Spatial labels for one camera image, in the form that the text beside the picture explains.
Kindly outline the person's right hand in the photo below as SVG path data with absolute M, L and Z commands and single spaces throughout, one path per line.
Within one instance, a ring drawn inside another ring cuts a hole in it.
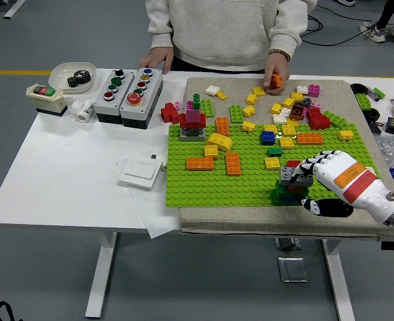
M 173 47 L 154 47 L 141 58 L 138 62 L 138 69 L 140 68 L 156 68 L 163 63 L 162 73 L 168 74 L 174 59 Z

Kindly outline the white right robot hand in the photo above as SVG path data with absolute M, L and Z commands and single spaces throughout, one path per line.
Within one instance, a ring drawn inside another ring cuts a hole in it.
M 314 200 L 295 194 L 308 211 L 322 217 L 348 217 L 354 209 L 364 209 L 385 227 L 394 226 L 394 197 L 378 177 L 348 153 L 339 150 L 320 152 L 295 168 L 290 181 L 312 175 L 337 198 Z

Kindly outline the person's left hand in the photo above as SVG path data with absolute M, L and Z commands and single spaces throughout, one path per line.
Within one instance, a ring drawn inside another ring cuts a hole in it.
M 277 74 L 280 76 L 282 81 L 282 85 L 280 87 L 275 87 L 271 85 L 272 74 Z M 281 92 L 282 90 L 284 90 L 289 77 L 290 70 L 286 56 L 282 53 L 277 52 L 270 53 L 265 62 L 263 85 L 267 89 L 270 89 L 272 92 L 274 92 L 275 90 Z

